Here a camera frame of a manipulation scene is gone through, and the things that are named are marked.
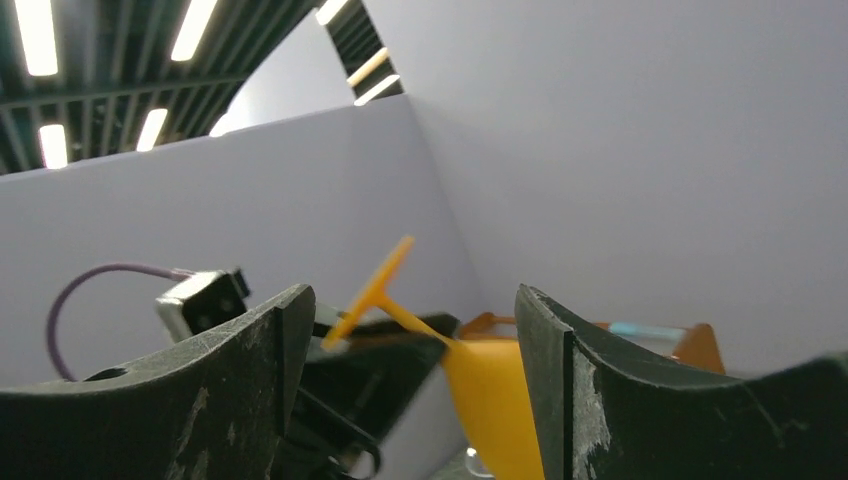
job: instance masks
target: ceiling light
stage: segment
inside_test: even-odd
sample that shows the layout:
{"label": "ceiling light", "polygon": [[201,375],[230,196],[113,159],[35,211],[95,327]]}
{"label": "ceiling light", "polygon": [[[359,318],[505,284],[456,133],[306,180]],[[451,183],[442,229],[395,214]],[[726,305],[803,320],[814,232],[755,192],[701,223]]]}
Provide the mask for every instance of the ceiling light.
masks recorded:
{"label": "ceiling light", "polygon": [[371,90],[368,90],[367,92],[365,92],[364,95],[357,98],[356,101],[353,102],[353,104],[356,105],[357,107],[361,107],[361,106],[365,105],[366,103],[370,102],[374,97],[376,97],[377,95],[382,93],[383,90],[389,88],[389,86],[391,84],[397,82],[399,78],[400,78],[400,75],[397,75],[397,74],[389,75],[388,77],[386,77],[382,81],[380,81],[380,83],[378,83],[377,85],[374,85],[374,88],[372,88]]}
{"label": "ceiling light", "polygon": [[221,118],[215,122],[215,126],[212,127],[212,130],[209,131],[209,136],[217,138],[225,133],[230,133],[229,118],[230,115],[228,113],[221,115]]}
{"label": "ceiling light", "polygon": [[324,5],[321,5],[321,8],[319,8],[318,12],[315,13],[315,18],[318,19],[318,23],[321,25],[330,23],[330,20],[339,13],[339,10],[344,7],[345,3],[347,3],[347,0],[327,0],[324,2]]}
{"label": "ceiling light", "polygon": [[383,62],[385,62],[387,58],[389,58],[389,49],[383,47],[378,50],[373,57],[369,58],[365,63],[363,63],[361,67],[357,68],[356,71],[353,72],[353,75],[347,78],[347,84],[351,87],[359,85],[359,82],[364,80],[365,77],[367,77]]}
{"label": "ceiling light", "polygon": [[34,77],[57,74],[59,64],[50,0],[15,0],[15,10],[29,74]]}
{"label": "ceiling light", "polygon": [[41,157],[44,159],[45,167],[52,170],[68,165],[64,126],[45,125],[39,128],[38,140],[41,143]]}
{"label": "ceiling light", "polygon": [[206,30],[206,24],[209,23],[209,17],[212,16],[212,10],[217,2],[218,0],[191,0],[183,19],[183,26],[180,27],[180,33],[174,43],[171,60],[184,62],[194,56],[200,37]]}
{"label": "ceiling light", "polygon": [[135,147],[136,151],[147,152],[153,148],[153,145],[156,144],[156,139],[159,138],[159,132],[162,131],[162,125],[165,123],[166,116],[168,116],[167,108],[157,108],[147,114],[144,126],[141,127],[141,135],[138,136],[138,145]]}

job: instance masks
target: ceiling beam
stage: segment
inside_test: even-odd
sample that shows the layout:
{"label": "ceiling beam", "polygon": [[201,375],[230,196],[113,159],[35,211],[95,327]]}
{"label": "ceiling beam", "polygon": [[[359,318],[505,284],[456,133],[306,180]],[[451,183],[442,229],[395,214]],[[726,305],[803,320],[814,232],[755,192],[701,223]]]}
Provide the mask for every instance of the ceiling beam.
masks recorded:
{"label": "ceiling beam", "polygon": [[348,45],[350,48],[347,52],[340,55],[344,55],[346,58],[369,57],[376,53],[376,51],[371,52],[370,49],[373,49],[375,46],[377,49],[382,48],[382,45],[380,45],[380,39],[377,37],[377,31],[373,29],[368,30],[370,31],[358,35],[354,41],[349,43]]}
{"label": "ceiling beam", "polygon": [[27,165],[29,165],[29,161],[27,160],[26,148],[24,148],[24,141],[18,131],[18,124],[15,122],[15,117],[12,115],[12,111],[0,111],[0,119],[2,119],[3,122],[3,129],[6,130],[6,136],[9,137],[9,141],[12,144],[12,151],[15,153],[15,158],[18,161],[20,170],[28,170]]}
{"label": "ceiling beam", "polygon": [[15,2],[0,2],[0,8],[3,6],[5,6],[6,14],[2,16],[6,17],[6,28],[8,29],[9,37],[11,37],[12,45],[14,45],[12,59],[16,68],[13,70],[17,70],[18,75],[20,75],[24,90],[31,92],[35,87],[35,81],[29,74],[29,69],[26,66],[26,56],[24,55],[24,45],[20,35]]}
{"label": "ceiling beam", "polygon": [[282,19],[283,14],[289,13],[292,10],[294,10],[291,7],[292,7],[292,4],[291,4],[291,1],[289,0],[289,1],[283,2],[283,5],[280,8],[277,9],[277,13],[274,14],[274,17],[266,25],[265,31],[263,31],[262,35],[260,35],[259,38],[255,42],[253,42],[253,47],[250,50],[248,50],[247,55],[242,56],[242,61],[238,66],[238,69],[240,71],[246,70],[248,68],[248,66],[253,62],[253,58],[256,56],[256,54],[259,53],[259,51],[264,46],[265,41],[268,39],[268,35],[271,35],[271,33],[275,30],[275,27],[277,27],[278,24],[280,23],[280,20]]}
{"label": "ceiling beam", "polygon": [[141,83],[145,75],[147,75],[147,65],[150,63],[150,55],[153,53],[153,46],[156,43],[156,33],[159,30],[159,25],[162,23],[160,19],[164,12],[165,0],[155,0],[153,8],[150,10],[150,17],[147,19],[147,27],[144,29],[141,54],[138,56],[138,63],[135,67],[136,83]]}
{"label": "ceiling beam", "polygon": [[[236,2],[233,5],[233,11],[228,12],[227,21],[224,24],[224,28],[221,30],[220,33],[218,33],[215,36],[216,37],[215,44],[212,45],[212,50],[210,51],[209,55],[206,56],[206,61],[203,63],[203,67],[200,70],[202,76],[205,77],[209,74],[209,72],[212,70],[212,66],[214,65],[215,61],[221,55],[221,49],[224,47],[224,45],[229,43],[230,34],[231,34],[233,28],[235,27],[236,23],[238,22],[239,18],[241,17],[241,12],[242,12],[244,5],[246,3],[247,2]],[[176,104],[177,97],[179,96],[178,93],[179,92],[174,92],[174,94],[171,95],[171,99],[168,101],[168,111],[169,112],[174,110],[174,106]],[[174,134],[177,132],[177,129],[180,126],[180,123],[182,122],[183,118],[185,118],[185,110],[188,108],[188,106],[194,100],[194,97],[196,95],[197,95],[197,89],[192,90],[191,93],[189,93],[189,98],[186,100],[186,107],[183,108],[183,112],[180,112],[181,115],[179,115],[179,118],[178,119],[174,118],[172,121],[168,122],[167,129],[165,130],[165,138],[173,138]]]}
{"label": "ceiling beam", "polygon": [[333,43],[336,44],[336,48],[340,54],[342,53],[342,47],[347,45],[351,37],[368,29],[370,21],[371,19],[368,18],[368,15],[363,10],[361,14],[352,16],[350,23],[345,24],[344,27],[339,28],[339,31],[335,35],[332,35]]}
{"label": "ceiling beam", "polygon": [[341,10],[333,17],[333,21],[326,25],[327,32],[330,33],[330,36],[335,37],[339,34],[340,31],[344,30],[345,27],[348,26],[348,22],[353,20],[357,14],[359,14],[360,9],[362,8],[361,0],[350,0],[348,1]]}
{"label": "ceiling beam", "polygon": [[[263,29],[259,38],[252,42],[253,46],[251,47],[251,49],[246,54],[239,55],[243,60],[237,68],[238,71],[245,71],[246,70],[247,65],[250,63],[250,60],[256,55],[257,51],[262,48],[262,44],[268,38],[268,35],[270,35],[271,32],[274,31],[274,27],[277,26],[277,23],[280,21],[283,14],[289,11],[290,6],[291,6],[291,1],[286,0],[286,1],[282,2],[282,6],[277,8],[276,12],[274,12],[274,16],[271,17],[270,20],[264,19],[264,16],[263,16],[263,24],[265,25],[265,28]],[[257,11],[256,15],[254,15],[254,17],[251,19],[251,25],[250,25],[251,30],[253,30],[253,28],[255,27],[256,21],[259,18],[259,15],[262,14],[262,10]],[[233,52],[230,52],[230,58],[224,64],[224,71],[227,71],[227,69],[230,67],[230,62],[236,58],[235,56],[233,56],[233,53],[241,50],[242,44],[244,43],[243,40],[245,38],[247,38],[247,37],[245,35],[242,35],[242,37],[241,37],[242,41],[238,43],[238,45],[236,46],[236,50],[234,50]],[[192,137],[195,136],[194,135],[194,127],[195,127],[195,125],[197,125],[198,120],[200,120],[201,118],[204,117],[206,105],[209,104],[209,101],[215,95],[216,91],[217,91],[216,88],[207,89],[206,95],[203,96],[203,99],[200,101],[200,105],[198,106],[197,109],[194,110],[194,114],[191,116],[191,119],[189,120],[188,124],[186,124],[185,132],[183,132],[183,133],[185,133],[186,137],[192,138]]]}
{"label": "ceiling beam", "polygon": [[232,65],[236,58],[239,57],[242,47],[244,47],[247,39],[250,38],[250,34],[253,33],[256,28],[256,24],[264,16],[263,14],[266,8],[268,8],[268,0],[262,0],[262,4],[256,8],[256,11],[250,18],[250,21],[241,29],[242,34],[239,35],[238,40],[235,41],[235,45],[230,50],[230,54],[227,56],[226,60],[224,60],[224,66],[219,70],[219,72],[226,72],[229,70],[230,65]]}
{"label": "ceiling beam", "polygon": [[208,85],[220,85],[222,83],[236,83],[244,81],[249,73],[236,73],[232,75],[219,75],[205,78],[186,78],[168,80],[155,83],[143,83],[138,85],[118,85],[97,87],[85,90],[70,91],[64,93],[47,93],[32,95],[14,100],[0,99],[0,110],[12,108],[26,108],[32,105],[49,105],[58,102],[78,102],[82,100],[95,100],[109,96],[132,95],[133,93],[150,93],[156,90],[172,90],[178,88],[205,87]]}
{"label": "ceiling beam", "polygon": [[[176,15],[173,18],[172,22],[160,22],[160,24],[159,24],[160,27],[162,27],[162,26],[165,27],[164,30],[166,32],[171,32],[170,33],[171,41],[167,43],[167,52],[168,53],[166,54],[166,56],[163,57],[162,63],[159,65],[159,81],[160,82],[164,81],[165,78],[168,77],[168,74],[171,73],[171,65],[175,63],[175,62],[171,61],[171,52],[174,49],[174,44],[177,42],[177,36],[179,36],[180,29],[182,28],[182,21],[185,19],[186,13],[188,13],[188,7],[191,4],[191,1],[190,0],[189,1],[182,1],[181,3],[182,3],[183,6],[180,9],[180,14]],[[186,78],[188,76],[188,72],[189,72],[190,68],[191,67],[183,68],[180,78]],[[161,95],[162,92],[163,92],[163,90],[159,89],[159,88],[153,90],[153,95],[151,96],[150,102],[148,103],[148,105],[150,105],[151,109],[157,108],[159,106],[159,95]],[[168,108],[168,112],[171,112],[172,110],[173,110],[172,108],[170,108],[170,107]],[[168,122],[170,121],[171,118],[173,118],[173,115],[168,115],[168,116],[165,117],[165,124],[166,125],[168,124]]]}
{"label": "ceiling beam", "polygon": [[[297,27],[300,24],[300,22],[302,22],[303,19],[306,18],[306,16],[309,15],[312,12],[312,9],[315,8],[315,2],[296,2],[294,7],[295,8],[293,9],[293,11],[290,11],[289,12],[290,15],[288,15],[288,17],[285,19],[285,23],[283,24],[283,28],[277,29],[277,32],[278,32],[277,36],[271,42],[271,44],[272,44],[271,51],[273,51],[273,49],[276,48],[277,45],[280,44],[280,42],[285,40],[286,37],[288,37],[289,34],[292,32],[292,30],[294,30],[294,28]],[[248,57],[250,57],[250,58],[248,58],[248,61],[245,62],[245,65],[247,67],[250,67],[252,63],[256,62],[256,66],[258,67],[259,66],[258,64],[262,63],[262,61],[265,60],[265,57],[267,57],[271,53],[271,51],[264,52],[264,55],[262,55],[262,58],[259,58],[258,62],[257,62],[256,56],[257,56],[258,53],[261,53],[261,51],[257,50],[256,47],[254,47],[254,49],[248,55]]]}
{"label": "ceiling beam", "polygon": [[[94,86],[97,71],[97,36],[98,36],[98,11],[97,2],[88,0],[81,17],[86,20],[85,29],[85,51],[83,55],[83,85],[86,89]],[[92,98],[82,98],[82,156],[80,159],[91,158],[91,127],[93,123]]]}
{"label": "ceiling beam", "polygon": [[216,115],[216,113],[224,113],[223,110],[225,108],[222,104],[227,101],[227,99],[230,99],[233,95],[235,95],[234,90],[236,90],[239,86],[240,85],[236,83],[224,88],[224,91],[218,95],[218,100],[215,100],[215,103],[212,104],[212,108],[209,109],[209,112],[207,112],[206,116],[203,117],[203,120],[201,120],[200,125],[197,127],[197,134],[195,136],[209,135],[209,131],[212,130],[212,127],[214,126],[213,122],[221,118],[221,115]]}
{"label": "ceiling beam", "polygon": [[[118,29],[115,41],[112,44],[112,65],[109,70],[109,81],[113,85],[121,82],[121,73],[124,69],[124,54],[127,49],[127,37],[130,32],[130,19],[132,19],[134,0],[121,0],[121,10],[118,14]],[[117,98],[110,95],[106,102],[106,119],[103,121],[103,130],[100,134],[100,156],[109,155],[112,144],[112,134],[115,130],[115,104]]]}
{"label": "ceiling beam", "polygon": [[[58,5],[56,3],[53,4],[53,35],[57,39],[56,60],[59,67],[59,72],[56,74],[56,84],[60,90],[65,90],[68,87],[68,62],[65,61],[65,42],[60,41],[60,39],[66,38],[64,26],[67,7],[65,2],[59,2]],[[65,127],[65,155],[67,155],[68,161],[72,162],[74,161],[74,150],[71,148],[71,145],[74,143],[74,131],[68,121],[68,104],[60,102],[56,106],[56,109],[58,110],[57,120],[60,125]]]}
{"label": "ceiling beam", "polygon": [[[159,30],[160,19],[165,12],[165,0],[155,0],[153,7],[150,10],[150,16],[147,19],[147,26],[144,29],[144,37],[142,39],[141,53],[138,56],[138,61],[135,65],[135,83],[140,84],[144,81],[147,74],[147,66],[150,63],[150,55],[153,53],[153,46],[156,43],[156,33]],[[136,110],[138,109],[138,93],[130,94],[130,100],[127,105],[127,111],[124,114],[124,122],[121,125],[121,137],[118,140],[118,152],[123,152],[130,148],[129,136],[134,132],[133,126],[136,121]]]}
{"label": "ceiling beam", "polygon": [[6,157],[0,155],[0,175],[6,175],[10,171],[14,171],[14,166],[6,160]]}
{"label": "ceiling beam", "polygon": [[44,124],[44,119],[41,116],[41,107],[31,106],[29,107],[29,119],[30,119],[30,127],[32,130],[32,140],[35,142],[35,157],[29,158],[29,166],[27,170],[34,170],[36,168],[40,168],[41,165],[41,144],[38,141],[38,129]]}

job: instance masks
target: black ceiling grid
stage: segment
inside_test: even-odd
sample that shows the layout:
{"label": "black ceiling grid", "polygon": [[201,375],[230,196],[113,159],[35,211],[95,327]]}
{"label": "black ceiling grid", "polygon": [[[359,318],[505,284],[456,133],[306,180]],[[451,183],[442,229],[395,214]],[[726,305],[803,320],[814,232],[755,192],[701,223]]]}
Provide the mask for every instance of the black ceiling grid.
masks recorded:
{"label": "black ceiling grid", "polygon": [[[342,64],[344,64],[348,76],[383,48],[383,42],[380,40],[376,28],[374,28],[362,0],[348,1],[327,25],[327,30],[336,45],[336,50],[342,59]],[[396,72],[391,59],[387,59],[363,78],[360,83],[352,87],[354,94],[356,97],[361,96],[388,75],[394,73]],[[403,93],[403,87],[400,81],[397,81],[375,98],[388,97],[399,93]]]}
{"label": "black ceiling grid", "polygon": [[[238,88],[323,0],[218,0],[195,56],[171,61],[190,0],[53,0],[59,73],[26,68],[14,0],[0,0],[0,174],[42,168],[38,129],[65,126],[68,161],[133,151],[147,113],[158,144],[207,135]],[[329,25],[348,75],[382,43],[361,0]],[[394,73],[386,61],[357,96]],[[400,82],[380,97],[401,92]]]}

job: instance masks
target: white wall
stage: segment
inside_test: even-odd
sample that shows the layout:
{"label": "white wall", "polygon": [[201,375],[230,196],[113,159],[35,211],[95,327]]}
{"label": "white wall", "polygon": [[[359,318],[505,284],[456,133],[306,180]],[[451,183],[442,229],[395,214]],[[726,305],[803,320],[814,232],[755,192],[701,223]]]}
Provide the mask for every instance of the white wall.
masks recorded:
{"label": "white wall", "polygon": [[365,4],[497,310],[848,345],[848,2]]}
{"label": "white wall", "polygon": [[232,130],[353,105],[327,29],[304,17],[242,85],[228,107]]}
{"label": "white wall", "polygon": [[[0,365],[15,382],[55,378],[44,318],[84,270],[131,260],[241,265],[252,304],[296,282],[344,306],[402,235],[416,236],[392,288],[415,311],[468,320],[477,279],[407,99],[0,179]],[[71,296],[59,344],[78,375],[164,348],[165,280],[105,274]],[[462,443],[436,374],[384,446],[380,478],[419,479]]]}

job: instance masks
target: purple cable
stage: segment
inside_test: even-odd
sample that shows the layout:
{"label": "purple cable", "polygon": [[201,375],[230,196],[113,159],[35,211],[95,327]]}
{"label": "purple cable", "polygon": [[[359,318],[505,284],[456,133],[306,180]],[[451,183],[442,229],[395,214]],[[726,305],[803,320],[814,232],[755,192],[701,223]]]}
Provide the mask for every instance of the purple cable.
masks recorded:
{"label": "purple cable", "polygon": [[62,359],[62,354],[59,353],[59,346],[56,342],[56,327],[59,323],[59,311],[77,287],[82,285],[82,283],[89,278],[105,272],[137,272],[176,281],[184,280],[191,275],[191,272],[185,270],[172,270],[138,263],[109,263],[106,265],[100,265],[99,267],[94,267],[73,279],[71,283],[62,289],[59,296],[56,297],[56,300],[50,307],[50,313],[47,315],[47,353],[50,354],[50,361],[53,363],[53,368],[55,368],[59,375],[65,380],[73,382],[76,379],[71,371],[68,370],[68,365]]}

